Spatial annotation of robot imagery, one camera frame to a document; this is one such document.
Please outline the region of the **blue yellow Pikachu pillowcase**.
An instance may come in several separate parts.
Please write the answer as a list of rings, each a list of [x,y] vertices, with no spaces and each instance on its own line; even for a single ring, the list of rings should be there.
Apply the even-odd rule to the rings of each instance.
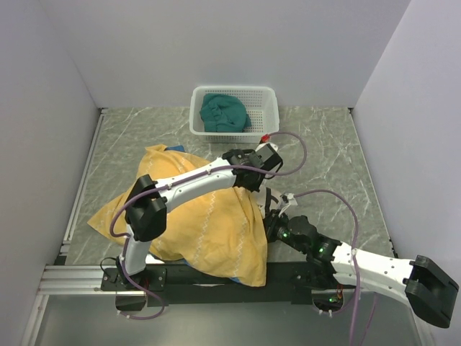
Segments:
[[[146,147],[136,177],[151,179],[180,175],[208,164],[193,154]],[[87,222],[102,236],[123,245],[109,233],[109,225],[130,193],[119,195]],[[194,269],[230,278],[251,287],[266,285],[267,241],[263,218],[253,195],[243,188],[217,190],[180,205],[170,212],[165,232],[154,239],[150,253],[163,261],[185,260]]]

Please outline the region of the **cream pillow with bear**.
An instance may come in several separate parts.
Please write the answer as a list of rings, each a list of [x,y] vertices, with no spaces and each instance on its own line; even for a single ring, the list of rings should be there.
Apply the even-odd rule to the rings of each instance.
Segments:
[[[289,205],[287,196],[280,191],[262,185],[258,191],[251,193],[262,218],[266,218],[272,210],[283,210]]]

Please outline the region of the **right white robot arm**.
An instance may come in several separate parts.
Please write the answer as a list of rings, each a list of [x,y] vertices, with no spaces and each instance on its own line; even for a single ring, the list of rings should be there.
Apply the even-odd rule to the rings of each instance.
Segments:
[[[356,286],[411,307],[428,324],[447,329],[459,285],[432,259],[398,259],[353,250],[352,246],[318,233],[306,216],[289,218],[272,210],[264,219],[270,242],[281,241],[306,256],[294,280],[313,290]]]

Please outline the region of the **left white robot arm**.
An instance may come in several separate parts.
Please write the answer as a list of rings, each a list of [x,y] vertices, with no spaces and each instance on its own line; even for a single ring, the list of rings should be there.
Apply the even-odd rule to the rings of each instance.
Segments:
[[[266,282],[267,240],[263,220],[279,205],[264,182],[283,163],[274,145],[232,149],[201,164],[178,153],[157,177],[139,177],[115,214],[126,223],[117,258],[118,280],[139,288],[146,257],[184,260],[208,275],[262,287]]]

